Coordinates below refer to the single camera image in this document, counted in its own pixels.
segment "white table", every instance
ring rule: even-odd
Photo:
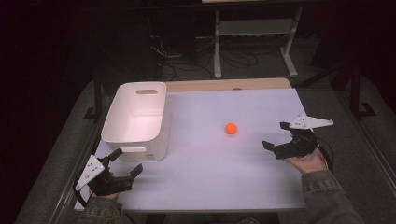
[[[291,140],[279,122],[304,115],[296,90],[170,91],[167,97],[172,104],[167,154],[161,161],[142,162],[133,190],[119,197],[123,209],[169,213],[304,207],[301,175],[262,147],[262,140],[276,145]],[[236,134],[224,132],[228,122],[238,126]],[[96,156],[111,152],[102,141]],[[114,176],[123,176],[138,163],[115,160],[110,168]],[[88,188],[82,194],[88,198]],[[76,209],[82,209],[79,203]]]

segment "sleeve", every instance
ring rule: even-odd
[[[131,223],[121,212],[116,200],[107,198],[90,198],[87,207],[79,217],[78,224],[120,224]]]
[[[303,175],[302,183],[311,223],[363,223],[332,172]]]

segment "orange ball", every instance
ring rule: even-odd
[[[225,132],[227,134],[235,134],[236,133],[236,125],[234,123],[228,123],[225,126]]]

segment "gray carpet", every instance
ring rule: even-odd
[[[317,44],[318,39],[315,38],[297,39],[293,44],[290,55],[299,72],[299,76],[295,78],[288,75],[279,51],[274,50],[278,46],[276,41],[260,46],[254,51],[228,50],[230,46],[224,46],[224,55],[233,59],[228,62],[222,59],[223,78],[286,77],[291,84],[302,82],[321,71],[309,66]],[[211,57],[212,55],[207,53],[193,63],[184,63],[186,59],[180,58],[168,60],[170,64],[163,65],[163,80],[210,79],[213,76]],[[373,84],[363,78],[361,100],[369,102],[377,116],[357,121],[348,109],[348,89],[333,91],[330,88],[332,78],[333,75],[327,76],[309,88],[298,90],[305,111],[309,116],[334,121],[333,126],[315,129],[315,132],[332,146],[334,173],[363,220],[369,224],[393,223],[396,220],[395,195],[375,159],[371,145],[366,141],[367,137],[362,134],[361,126],[369,131],[389,166],[395,168],[396,157],[393,149],[396,147],[396,117],[381,101]],[[77,100],[43,172],[21,210],[18,223],[48,223],[50,220],[52,223],[76,222],[78,212],[73,210],[75,199],[72,195],[66,195],[66,198],[63,196],[70,193],[70,186],[66,186],[66,182],[74,172],[74,163],[79,160],[81,150],[89,145],[87,142],[92,140],[95,132],[97,133],[97,125],[94,125],[92,120],[83,118],[87,109],[92,106],[93,89],[90,84]],[[46,188],[54,178],[59,181],[51,189]],[[64,205],[61,210],[57,206],[60,198],[63,198],[61,205]],[[305,211],[278,214],[282,224],[307,222]],[[132,216],[139,224],[144,223],[146,219],[145,214]],[[265,214],[259,216],[263,220],[266,219]],[[221,217],[208,214],[173,214],[166,218],[165,223],[205,223]]]

